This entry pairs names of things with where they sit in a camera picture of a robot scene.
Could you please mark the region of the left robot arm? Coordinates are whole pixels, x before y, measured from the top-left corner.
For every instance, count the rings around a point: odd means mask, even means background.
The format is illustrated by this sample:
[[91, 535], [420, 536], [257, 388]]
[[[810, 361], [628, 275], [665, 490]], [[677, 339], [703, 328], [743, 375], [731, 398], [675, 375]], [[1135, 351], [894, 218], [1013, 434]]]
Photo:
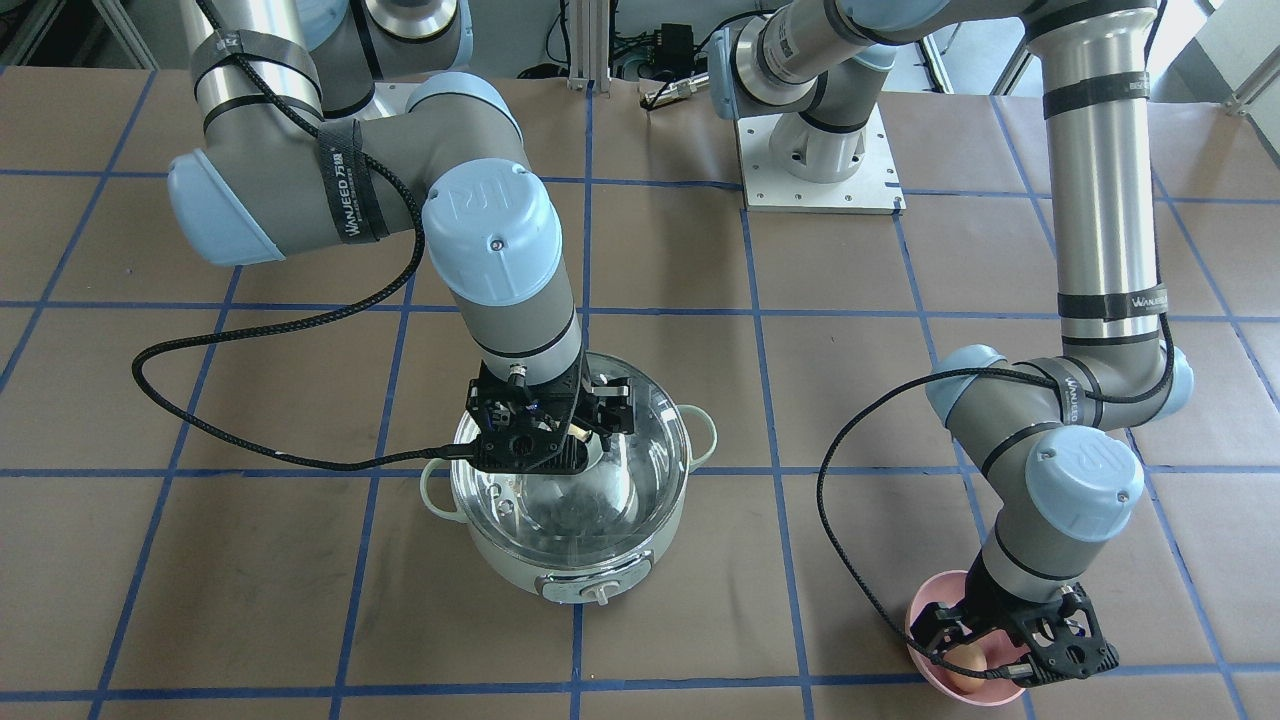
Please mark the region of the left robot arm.
[[1039, 59], [1062, 351], [1010, 363], [966, 346], [918, 380], [1002, 501], [960, 600], [899, 628], [955, 678], [1037, 687], [1117, 666], [1080, 584], [1144, 489], [1112, 432], [1176, 413], [1194, 389], [1155, 238], [1146, 42], [1157, 14], [1153, 1], [792, 1], [708, 40], [717, 111], [797, 120], [773, 154], [814, 182], [851, 170], [827, 155], [863, 129], [873, 73], [895, 47], [1015, 17]]

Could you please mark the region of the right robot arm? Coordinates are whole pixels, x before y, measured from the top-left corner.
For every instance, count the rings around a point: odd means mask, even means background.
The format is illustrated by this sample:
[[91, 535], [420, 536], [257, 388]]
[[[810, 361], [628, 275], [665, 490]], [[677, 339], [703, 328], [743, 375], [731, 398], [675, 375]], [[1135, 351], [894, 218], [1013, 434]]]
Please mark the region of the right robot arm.
[[[500, 94], [474, 74], [444, 70], [416, 87], [399, 113], [362, 120], [357, 108], [338, 106], [346, 79], [375, 90], [374, 74], [340, 64], [364, 22], [399, 42], [448, 38], [465, 51], [458, 3], [369, 1], [352, 12], [343, 1], [184, 1], [182, 18], [206, 145], [178, 156], [166, 182], [202, 258], [247, 266], [404, 231], [415, 241], [407, 266], [357, 302], [141, 351], [132, 374], [156, 405], [229, 445], [333, 471], [426, 459], [573, 475], [588, 469], [591, 448], [634, 433], [631, 380], [600, 380], [589, 369], [561, 219]], [[358, 462], [303, 457], [196, 418], [145, 375], [163, 354], [301, 332], [369, 310], [406, 286], [424, 259], [481, 352], [465, 402], [475, 439]]]

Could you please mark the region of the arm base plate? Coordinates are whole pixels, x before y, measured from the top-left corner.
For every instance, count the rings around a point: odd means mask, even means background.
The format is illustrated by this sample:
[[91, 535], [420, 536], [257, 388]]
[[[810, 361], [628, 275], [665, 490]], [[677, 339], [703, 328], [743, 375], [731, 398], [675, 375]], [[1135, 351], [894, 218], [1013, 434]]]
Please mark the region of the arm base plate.
[[374, 99], [369, 111], [372, 117], [394, 117], [406, 109], [410, 95], [416, 88], [413, 83], [406, 82], [376, 82]]
[[736, 122], [750, 211], [895, 214], [906, 208], [881, 108], [849, 133], [818, 129], [797, 113]]

